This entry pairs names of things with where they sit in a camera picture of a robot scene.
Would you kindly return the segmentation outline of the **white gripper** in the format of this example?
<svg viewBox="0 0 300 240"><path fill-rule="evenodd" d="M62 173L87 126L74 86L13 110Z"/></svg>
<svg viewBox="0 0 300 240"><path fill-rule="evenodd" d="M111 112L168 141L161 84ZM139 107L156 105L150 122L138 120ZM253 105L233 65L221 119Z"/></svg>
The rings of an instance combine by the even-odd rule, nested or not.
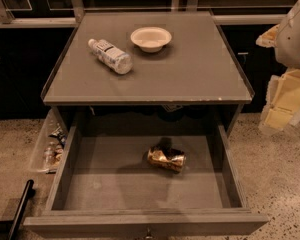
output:
<svg viewBox="0 0 300 240"><path fill-rule="evenodd" d="M289 67L283 75L273 75L267 87L259 129L265 135L273 135L300 122L300 15L271 27L257 38L256 44L276 46L276 60Z"/></svg>

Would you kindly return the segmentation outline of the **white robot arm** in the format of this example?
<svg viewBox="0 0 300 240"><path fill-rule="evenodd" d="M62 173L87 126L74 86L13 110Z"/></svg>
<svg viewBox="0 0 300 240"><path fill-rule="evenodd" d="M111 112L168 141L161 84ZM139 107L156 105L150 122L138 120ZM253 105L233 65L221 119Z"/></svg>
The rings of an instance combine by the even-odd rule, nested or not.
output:
<svg viewBox="0 0 300 240"><path fill-rule="evenodd" d="M260 117L260 131L273 135L300 122L300 0L256 44L273 47L276 61L287 67L281 76L271 76Z"/></svg>

